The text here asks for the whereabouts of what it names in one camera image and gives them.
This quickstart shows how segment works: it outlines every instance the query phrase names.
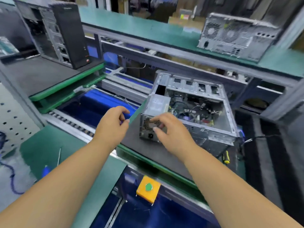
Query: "black anti-static mat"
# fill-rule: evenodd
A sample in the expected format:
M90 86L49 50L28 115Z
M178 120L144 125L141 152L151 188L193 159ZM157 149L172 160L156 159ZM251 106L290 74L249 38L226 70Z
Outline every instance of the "black anti-static mat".
M181 163L177 157L169 153L161 143L139 138L139 120L140 114L130 124L129 130L121 143L181 176L192 180L192 177L184 164Z
M7 65L10 74L28 97L44 91L64 80L89 70L102 61L90 57L92 62L77 70L52 62L41 56L24 59Z

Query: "blue cable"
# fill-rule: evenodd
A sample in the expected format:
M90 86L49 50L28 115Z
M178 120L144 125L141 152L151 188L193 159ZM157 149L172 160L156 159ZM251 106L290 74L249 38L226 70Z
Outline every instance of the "blue cable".
M11 179L11 189L12 189L13 193L14 193L14 194L17 194L17 195L22 195L22 194L24 194L24 192L20 193L20 192L17 192L17 191L15 190L15 186L14 186L15 170L14 170L14 168L13 168L12 166L8 165L8 164L5 164L5 163L1 162L1 161L0 161L0 165L4 165L4 166L6 166L7 168L9 168L9 169L12 171L12 174L11 174L11 176L10 176L10 179Z

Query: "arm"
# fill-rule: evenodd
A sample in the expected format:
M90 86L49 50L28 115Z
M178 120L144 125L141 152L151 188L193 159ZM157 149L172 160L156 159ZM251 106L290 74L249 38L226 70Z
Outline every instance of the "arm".
M109 154L129 127L118 106L101 119L94 138L0 214L0 227L68 228Z
M165 134L158 139L187 167L222 228L302 227L267 198L238 177L206 150L197 146L187 128L172 114L159 115Z

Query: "right hand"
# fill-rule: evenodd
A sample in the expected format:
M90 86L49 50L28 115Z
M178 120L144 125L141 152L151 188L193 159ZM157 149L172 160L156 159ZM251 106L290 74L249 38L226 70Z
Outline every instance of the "right hand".
M163 113L151 118L150 121L160 121L162 123L160 128L164 125L167 127L167 133L158 127L154 127L153 130L165 148L177 156L183 163L189 153L198 147L187 128L173 114Z

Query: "green workbench edge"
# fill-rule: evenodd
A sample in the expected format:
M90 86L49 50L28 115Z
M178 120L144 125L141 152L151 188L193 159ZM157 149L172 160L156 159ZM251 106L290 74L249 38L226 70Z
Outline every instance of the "green workbench edge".
M140 112L142 111L142 109L145 107L145 104L146 104L146 100L135 111L135 113L130 117L130 123L132 123L134 121L134 119L140 114ZM125 145L119 144L117 147L120 148L121 150L123 150L124 152L132 155L133 157L136 157L139 160L144 161L144 162L148 163L149 165L151 165L151 166L153 166L153 167L161 170L162 172L164 172L164 173L166 173L166 174L174 177L175 179L177 179L177 180L179 180L179 181L187 184L188 186L191 186L191 187L193 187L195 189L198 189L197 186L196 186L196 184L193 181L191 181L189 179L186 179L185 177L183 177L183 176L181 176L181 175L179 175L179 174L177 174L177 173L169 170L168 168L166 168L166 167L164 167L164 166L162 166L162 165L160 165L160 164L152 161L151 159L142 156L141 154L139 154L139 153L135 152L134 150L126 147Z
M266 51L259 63L255 63L198 48L200 34L185 32L183 27L178 25L84 6L79 6L79 13L81 21L85 25L129 35L134 38L142 38L195 54L214 57L215 59L242 64L252 68L266 69L297 77L303 77L304 74L304 62L302 62L304 61L304 53L300 51L281 49L273 45Z
M97 66L95 66L95 67L93 67L93 68L91 68L91 69L89 69L85 72L82 72L82 73L80 73L80 74L78 74L74 77L71 77L71 78L69 78L69 79L67 79L67 80L65 80L61 83L58 83L57 85L54 85L54 86L52 86L52 87L50 87L50 88L48 88L48 89L46 89L46 90L44 90L40 93L35 94L35 95L29 97L29 99L31 101L39 101L41 99L44 99L47 96L50 96L51 94L61 90L62 88L64 88L64 87L66 87L66 86L68 86L68 85L70 85L70 84L72 84L72 83L90 75L91 73L102 69L103 67L104 67L104 63L99 64L99 65L97 65Z
M84 141L57 127L47 125L23 142L20 152L25 163L30 166L31 172L40 180L45 165L49 166L50 169L56 167L61 147L60 163L85 145ZM89 228L91 226L125 167L126 163L123 161L111 156L108 157L82 203L72 228Z
M89 88L89 87L91 87L92 85L96 84L97 82L103 80L105 77L106 77L105 74L102 75L102 76L100 76L100 77L97 77L95 80L91 81L90 83L87 83L87 84L83 85L82 87L83 87L83 88ZM72 99L76 94L77 94L77 93L75 93L75 92L72 91L69 95L66 95L66 96L64 96L63 98L60 98L60 99L59 99L58 101L56 101L54 104L51 104L51 105L49 105L48 107L41 107L41 108L38 108L38 107L37 107L37 109L38 109L38 111L39 111L41 114L46 114L46 113L50 112L51 110L53 110L53 109L59 107L62 103L66 102L66 101L68 101L68 100L70 100L70 99Z

